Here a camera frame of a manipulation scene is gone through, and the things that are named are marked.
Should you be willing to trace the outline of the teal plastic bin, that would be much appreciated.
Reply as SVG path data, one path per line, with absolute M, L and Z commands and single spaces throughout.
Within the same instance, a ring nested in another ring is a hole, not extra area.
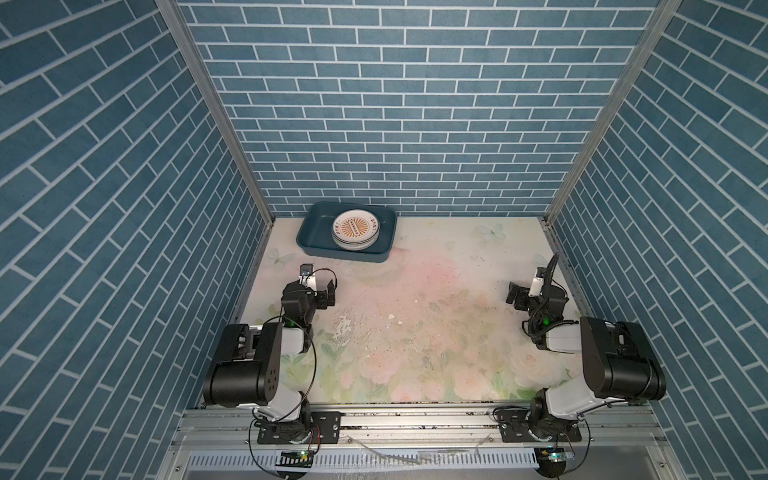
M 332 238 L 333 223 L 336 218 L 353 210 L 364 210 L 376 220 L 378 238 L 366 249 L 347 250 Z M 396 225 L 395 212 L 386 207 L 321 201 L 310 208 L 299 229 L 296 241 L 307 255 L 382 263 L 388 259 L 393 247 Z

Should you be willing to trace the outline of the orange sunburst plate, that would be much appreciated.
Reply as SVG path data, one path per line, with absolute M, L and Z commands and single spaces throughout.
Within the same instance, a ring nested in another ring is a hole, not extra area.
M 378 240 L 379 234 L 379 220 L 367 210 L 345 211 L 332 223 L 332 239 L 344 250 L 364 250 Z

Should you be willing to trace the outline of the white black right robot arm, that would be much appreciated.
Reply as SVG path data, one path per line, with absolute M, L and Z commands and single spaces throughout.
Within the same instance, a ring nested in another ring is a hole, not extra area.
M 528 314 L 521 328 L 534 346 L 577 355 L 581 368 L 561 385 L 536 392 L 528 408 L 498 410 L 494 417 L 503 442 L 579 441 L 578 424 L 586 414 L 664 397 L 662 368 L 639 325 L 588 316 L 567 319 L 567 293 L 557 284 L 511 283 L 506 302 Z

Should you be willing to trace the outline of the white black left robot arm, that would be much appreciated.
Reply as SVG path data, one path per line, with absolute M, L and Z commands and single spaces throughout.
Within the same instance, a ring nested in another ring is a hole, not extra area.
M 311 388 L 282 384 L 281 361 L 311 353 L 318 365 L 312 321 L 316 311 L 335 305 L 337 287 L 336 280 L 321 291 L 294 281 L 284 288 L 277 315 L 258 326 L 226 326 L 203 382 L 204 404 L 250 410 L 261 445 L 321 443 L 321 424 L 308 400 Z

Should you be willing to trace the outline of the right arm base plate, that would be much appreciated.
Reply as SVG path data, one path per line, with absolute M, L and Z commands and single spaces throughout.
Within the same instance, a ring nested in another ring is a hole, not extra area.
M 497 408 L 491 414 L 504 443 L 578 442 L 582 434 L 575 420 L 560 419 L 546 412 L 522 408 Z

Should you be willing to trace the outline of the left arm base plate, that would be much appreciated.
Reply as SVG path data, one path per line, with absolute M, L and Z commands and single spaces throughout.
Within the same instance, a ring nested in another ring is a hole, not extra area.
M 259 445 L 334 445 L 338 443 L 341 413 L 302 413 L 295 420 L 258 423 Z

